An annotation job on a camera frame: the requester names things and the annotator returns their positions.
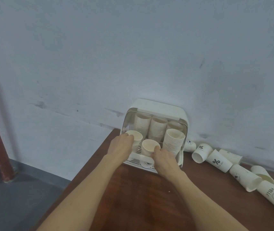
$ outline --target person's right arm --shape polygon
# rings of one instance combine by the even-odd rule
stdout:
[[[158,174],[170,181],[180,193],[192,214],[198,231],[248,231],[192,183],[179,168],[172,153],[156,147],[152,158]]]

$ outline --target floor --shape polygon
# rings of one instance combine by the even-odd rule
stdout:
[[[0,178],[0,231],[29,230],[63,188],[20,172],[10,183]]]

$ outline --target person's right hand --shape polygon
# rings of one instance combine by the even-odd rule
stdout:
[[[159,175],[172,181],[181,174],[181,169],[173,156],[173,154],[166,149],[160,149],[156,146],[151,157],[154,159],[154,167]]]

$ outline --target cup storage box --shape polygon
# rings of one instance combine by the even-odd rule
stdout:
[[[181,130],[181,132],[185,134],[185,139],[183,141],[183,144],[181,146],[179,153],[176,155],[176,160],[178,162],[178,165],[182,167],[183,146],[186,141],[186,136],[188,131],[188,118],[185,111],[182,108],[179,108],[173,105],[163,104],[163,103],[151,101],[151,100],[137,99],[125,115],[121,134],[127,131],[136,130],[134,127],[136,114],[138,114],[138,116],[144,115],[145,117],[151,116],[151,117],[163,118],[163,119],[166,119],[168,122],[169,121],[176,122],[183,126],[183,129]],[[143,136],[144,136],[143,140],[147,139],[148,132],[143,133]],[[162,148],[163,139],[161,140],[159,144]],[[138,150],[136,152],[132,152],[128,160],[125,161],[124,163],[147,170],[147,171],[157,173],[157,171],[154,168],[154,160],[151,157],[141,155],[141,144]]]

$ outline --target brown tabletop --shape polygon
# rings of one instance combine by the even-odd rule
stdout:
[[[114,129],[110,133],[34,230],[97,166],[119,132]],[[208,163],[195,163],[187,152],[182,170],[248,230],[274,230],[274,206],[257,191],[247,192],[229,173]],[[106,188],[90,230],[195,230],[195,225],[169,182],[155,173],[122,164]]]

